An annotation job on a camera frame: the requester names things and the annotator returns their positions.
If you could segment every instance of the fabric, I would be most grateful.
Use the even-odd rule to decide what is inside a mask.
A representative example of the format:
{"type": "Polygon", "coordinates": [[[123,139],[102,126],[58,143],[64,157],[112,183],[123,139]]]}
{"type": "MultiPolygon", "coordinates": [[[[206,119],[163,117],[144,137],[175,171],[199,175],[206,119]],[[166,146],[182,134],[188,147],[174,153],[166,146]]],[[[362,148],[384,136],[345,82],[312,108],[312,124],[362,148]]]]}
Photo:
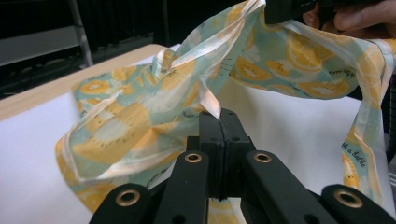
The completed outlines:
{"type": "MultiPolygon", "coordinates": [[[[381,132],[380,105],[396,64],[396,41],[324,33],[297,21],[267,25],[264,6],[249,0],[230,7],[192,31],[178,50],[165,49],[152,63],[73,87],[81,119],[60,139],[56,156],[67,184],[88,208],[95,211],[121,184],[150,187],[185,149],[187,136],[198,135],[198,114],[219,114],[215,95],[228,78],[323,100],[344,97],[359,85],[363,100],[340,143],[340,160],[345,184],[381,203],[372,148],[381,132]]],[[[230,209],[223,214],[235,216],[230,209]]]]}

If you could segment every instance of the finger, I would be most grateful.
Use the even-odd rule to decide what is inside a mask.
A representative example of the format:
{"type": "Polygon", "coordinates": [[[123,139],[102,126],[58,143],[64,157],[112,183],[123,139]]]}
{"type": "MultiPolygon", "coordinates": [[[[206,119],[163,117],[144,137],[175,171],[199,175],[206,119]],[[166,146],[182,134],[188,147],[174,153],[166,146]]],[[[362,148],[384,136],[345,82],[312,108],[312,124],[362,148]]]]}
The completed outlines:
{"type": "Polygon", "coordinates": [[[320,25],[318,14],[309,11],[303,15],[303,20],[307,26],[318,29],[320,25]]]}
{"type": "Polygon", "coordinates": [[[314,9],[303,14],[303,20],[307,26],[318,29],[320,25],[319,20],[319,4],[316,3],[314,9]]]}
{"type": "Polygon", "coordinates": [[[334,26],[334,20],[327,21],[323,24],[322,31],[326,31],[333,34],[338,34],[337,28],[334,26]]]}
{"type": "Polygon", "coordinates": [[[338,30],[359,30],[379,23],[396,24],[396,0],[386,0],[372,5],[342,7],[334,17],[338,30]]]}

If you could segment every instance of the table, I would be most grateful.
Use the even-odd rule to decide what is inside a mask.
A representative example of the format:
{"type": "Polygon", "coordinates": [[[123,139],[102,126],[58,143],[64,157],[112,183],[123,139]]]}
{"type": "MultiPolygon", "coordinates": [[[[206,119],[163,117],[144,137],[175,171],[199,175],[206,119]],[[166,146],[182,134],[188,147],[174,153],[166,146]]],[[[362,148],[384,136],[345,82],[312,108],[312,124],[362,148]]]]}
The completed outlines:
{"type": "MultiPolygon", "coordinates": [[[[161,49],[149,45],[0,101],[0,223],[89,222],[92,214],[64,183],[54,155],[56,141],[78,120],[70,87],[161,49]]],[[[218,99],[239,116],[256,148],[275,153],[306,188],[320,193],[342,183],[339,148],[359,101],[299,99],[232,81],[218,99]]],[[[383,206],[396,217],[383,148],[382,142],[375,149],[383,206]]]]}

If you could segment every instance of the white table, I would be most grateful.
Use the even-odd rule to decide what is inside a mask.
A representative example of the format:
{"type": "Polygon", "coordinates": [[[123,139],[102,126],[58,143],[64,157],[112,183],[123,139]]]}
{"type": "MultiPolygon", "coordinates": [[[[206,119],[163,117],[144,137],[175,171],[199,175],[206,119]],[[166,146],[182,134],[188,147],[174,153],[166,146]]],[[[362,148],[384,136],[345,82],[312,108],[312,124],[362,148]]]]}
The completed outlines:
{"type": "MultiPolygon", "coordinates": [[[[306,188],[320,193],[324,186],[342,184],[340,144],[359,101],[292,98],[231,81],[219,100],[237,113],[256,148],[275,153],[306,188]]],[[[64,92],[0,122],[0,223],[90,221],[92,214],[66,186],[54,155],[55,143],[77,120],[72,93],[64,92]]],[[[380,144],[375,155],[384,208],[396,217],[383,148],[380,144]]]]}

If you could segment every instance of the human hand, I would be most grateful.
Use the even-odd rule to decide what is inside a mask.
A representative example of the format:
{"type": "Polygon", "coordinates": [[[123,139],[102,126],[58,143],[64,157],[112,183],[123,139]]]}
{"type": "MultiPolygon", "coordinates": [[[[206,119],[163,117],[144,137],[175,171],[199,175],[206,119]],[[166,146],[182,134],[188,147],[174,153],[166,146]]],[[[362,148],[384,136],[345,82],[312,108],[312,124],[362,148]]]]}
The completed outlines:
{"type": "MultiPolygon", "coordinates": [[[[373,4],[335,7],[333,20],[327,21],[323,31],[357,38],[396,38],[396,0],[373,4]]],[[[306,25],[319,28],[319,6],[303,15],[306,25]]]]}

